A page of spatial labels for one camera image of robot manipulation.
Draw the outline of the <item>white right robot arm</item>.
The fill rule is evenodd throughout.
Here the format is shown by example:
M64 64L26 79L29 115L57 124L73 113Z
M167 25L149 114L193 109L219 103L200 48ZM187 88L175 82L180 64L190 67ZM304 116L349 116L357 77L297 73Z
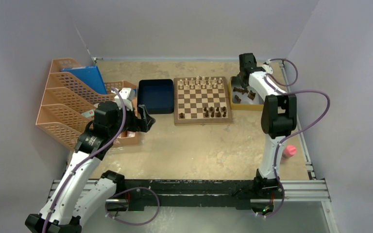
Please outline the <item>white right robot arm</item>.
M265 134L265 149L261 165L256 171L253 191L261 198L280 188L279 167L286 140L296 129L297 98L283 90L270 66L272 60L258 66L252 53L239 55L238 80L263 100L261 129Z

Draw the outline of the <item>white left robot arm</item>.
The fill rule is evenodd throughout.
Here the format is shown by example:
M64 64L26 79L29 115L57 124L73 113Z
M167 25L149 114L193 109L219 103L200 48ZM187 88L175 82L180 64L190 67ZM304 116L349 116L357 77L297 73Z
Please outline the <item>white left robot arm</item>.
M125 177L106 171L95 186L83 194L87 181L114 140L123 132L146 133L155 123L144 105L140 118L122 102L101 102L84 132L78 137L71 162L53 195L38 214L29 214L26 227L33 233L80 233L88 218L108 198L130 198L137 187L127 188Z

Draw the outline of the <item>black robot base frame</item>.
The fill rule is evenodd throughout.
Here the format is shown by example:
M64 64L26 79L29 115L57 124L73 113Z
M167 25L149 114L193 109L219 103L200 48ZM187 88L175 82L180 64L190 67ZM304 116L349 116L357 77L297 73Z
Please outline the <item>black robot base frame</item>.
M145 207L231 207L261 212L272 209L283 194L277 190L255 192L253 180L143 180L125 179L113 189L129 202L130 211Z

